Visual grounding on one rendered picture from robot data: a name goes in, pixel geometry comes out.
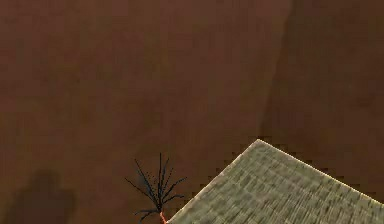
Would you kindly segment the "dark spiky house plant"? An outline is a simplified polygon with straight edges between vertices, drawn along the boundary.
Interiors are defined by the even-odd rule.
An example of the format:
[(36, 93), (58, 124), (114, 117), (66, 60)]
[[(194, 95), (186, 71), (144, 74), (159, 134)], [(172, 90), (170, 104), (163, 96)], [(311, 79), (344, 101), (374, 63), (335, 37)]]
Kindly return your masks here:
[(135, 159), (136, 173), (142, 186), (135, 184), (133, 181), (125, 177), (125, 181), (148, 198), (153, 205), (150, 209), (141, 209), (135, 212), (135, 215), (141, 214), (138, 224), (143, 224), (143, 221), (152, 214), (157, 214), (159, 216), (160, 224), (168, 224), (168, 220), (164, 214), (164, 206), (174, 199), (184, 198), (184, 195), (172, 194), (172, 192), (175, 187), (185, 181), (187, 177), (182, 177), (177, 179), (175, 182), (171, 182), (170, 179), (174, 168), (167, 171), (169, 161), (170, 158), (163, 160), (162, 154), (159, 154), (158, 171), (154, 180), (151, 181), (150, 177), (144, 172), (139, 161)]

